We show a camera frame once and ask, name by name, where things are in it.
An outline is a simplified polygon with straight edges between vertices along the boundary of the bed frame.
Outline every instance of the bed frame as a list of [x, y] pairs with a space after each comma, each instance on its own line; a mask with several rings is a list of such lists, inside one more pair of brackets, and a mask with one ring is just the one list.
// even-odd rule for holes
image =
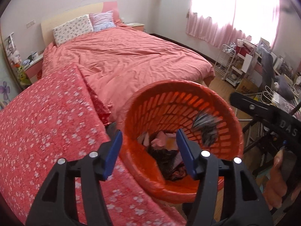
[[52, 29], [64, 24], [72, 19], [83, 16], [89, 13], [105, 13], [107, 11], [113, 10], [113, 19], [119, 19], [119, 12], [117, 2], [101, 2], [90, 4], [87, 6], [79, 7], [73, 10], [66, 11], [65, 13], [61, 13], [56, 15], [50, 19], [44, 20], [41, 22], [41, 29], [43, 34], [43, 39], [45, 46], [48, 46], [51, 42], [54, 41]]

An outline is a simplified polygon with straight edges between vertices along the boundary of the white mug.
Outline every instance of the white mug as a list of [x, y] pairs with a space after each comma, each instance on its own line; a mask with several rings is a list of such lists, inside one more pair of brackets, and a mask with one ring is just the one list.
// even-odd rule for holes
[[39, 56], [38, 53], [35, 52], [34, 54], [31, 55], [31, 58], [32, 58], [33, 60], [35, 60], [38, 56]]

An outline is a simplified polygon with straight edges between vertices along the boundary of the finger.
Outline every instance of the finger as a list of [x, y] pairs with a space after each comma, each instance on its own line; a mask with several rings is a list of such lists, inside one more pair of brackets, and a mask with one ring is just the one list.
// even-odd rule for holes
[[280, 208], [282, 205], [282, 197], [279, 196], [275, 190], [270, 186], [270, 184], [266, 185], [265, 196], [268, 203], [276, 208]]
[[282, 178], [282, 174], [279, 169], [273, 167], [270, 170], [271, 179], [269, 184], [271, 188], [280, 196], [283, 197], [287, 192], [287, 185]]
[[274, 167], [279, 168], [283, 162], [283, 149], [281, 148], [274, 157]]
[[292, 201], [295, 201], [295, 199], [297, 199], [300, 191], [301, 191], [301, 182], [297, 185], [297, 187], [292, 193], [292, 196], [290, 197]]
[[262, 195], [263, 195], [263, 197], [264, 197], [264, 199], [265, 199], [266, 204], [268, 205], [268, 209], [269, 209], [269, 210], [272, 210], [272, 209], [273, 209], [273, 206], [269, 204], [268, 199], [267, 199], [267, 196], [266, 196], [266, 193], [264, 192]]

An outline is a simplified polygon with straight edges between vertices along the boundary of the pink bedspread with white flowers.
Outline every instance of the pink bedspread with white flowers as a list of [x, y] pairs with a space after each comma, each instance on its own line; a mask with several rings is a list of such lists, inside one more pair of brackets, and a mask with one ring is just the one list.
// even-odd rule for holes
[[[103, 125], [108, 116], [75, 64], [42, 78], [0, 112], [0, 192], [20, 221], [26, 221], [37, 191], [60, 157], [80, 159], [109, 140]], [[185, 224], [174, 208], [156, 204], [120, 159], [101, 186], [115, 226]], [[85, 222], [80, 187], [77, 179], [79, 219]]]

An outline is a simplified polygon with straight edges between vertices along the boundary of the nightstand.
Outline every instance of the nightstand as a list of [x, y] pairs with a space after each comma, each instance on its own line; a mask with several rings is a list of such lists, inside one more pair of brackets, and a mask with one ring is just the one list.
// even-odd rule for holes
[[31, 61], [28, 65], [24, 66], [24, 71], [31, 83], [40, 80], [40, 73], [43, 65], [43, 54], [40, 54], [35, 60]]
[[125, 23], [125, 25], [134, 28], [135, 30], [138, 31], [144, 31], [144, 24], [132, 22], [132, 23]]

